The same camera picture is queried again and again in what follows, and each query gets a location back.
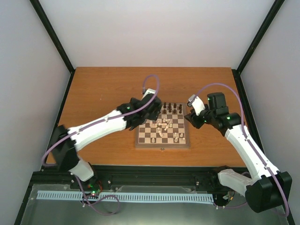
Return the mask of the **wooden chess board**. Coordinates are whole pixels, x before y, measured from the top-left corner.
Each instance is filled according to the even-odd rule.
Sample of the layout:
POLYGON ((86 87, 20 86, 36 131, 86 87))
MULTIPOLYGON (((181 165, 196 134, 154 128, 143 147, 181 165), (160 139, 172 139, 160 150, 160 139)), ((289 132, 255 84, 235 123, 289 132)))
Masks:
POLYGON ((135 146, 137 148, 152 149, 187 149, 190 147, 189 125, 184 119, 186 114, 186 105, 183 103, 183 114, 162 114, 159 113, 157 120, 146 120, 136 129, 135 146), (160 137, 158 130, 162 129, 164 137, 160 137), (173 133, 184 133, 186 143, 181 144, 173 141, 173 133), (156 142, 152 143, 151 139, 155 138, 156 142))

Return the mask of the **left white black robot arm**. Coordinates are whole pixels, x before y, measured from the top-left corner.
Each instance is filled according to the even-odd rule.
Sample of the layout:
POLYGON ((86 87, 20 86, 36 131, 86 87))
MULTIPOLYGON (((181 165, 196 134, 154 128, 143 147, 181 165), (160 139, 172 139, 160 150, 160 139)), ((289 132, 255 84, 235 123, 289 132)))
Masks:
POLYGON ((111 133, 125 129, 133 130, 147 120, 156 120, 162 102, 153 94, 141 100, 131 98, 106 116, 89 123, 66 129, 57 127, 52 137, 51 153, 59 171, 75 175, 86 188, 94 188, 98 178, 88 162, 78 156, 78 151, 88 144, 111 133))

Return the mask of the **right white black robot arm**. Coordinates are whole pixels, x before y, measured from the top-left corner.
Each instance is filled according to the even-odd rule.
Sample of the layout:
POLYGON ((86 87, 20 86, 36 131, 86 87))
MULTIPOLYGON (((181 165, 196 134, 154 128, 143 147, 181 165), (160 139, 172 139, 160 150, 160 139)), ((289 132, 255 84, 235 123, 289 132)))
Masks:
POLYGON ((204 124, 217 129, 236 149, 250 174, 247 177, 233 169, 223 168, 217 172, 218 183, 244 196, 248 206, 256 213, 283 205, 287 215, 292 184, 289 173, 280 172, 267 159, 248 132, 242 117, 236 112, 229 112, 223 93, 208 94, 207 99, 208 103, 204 104, 198 96, 192 95, 187 102, 191 111, 184 118, 197 129, 204 124))

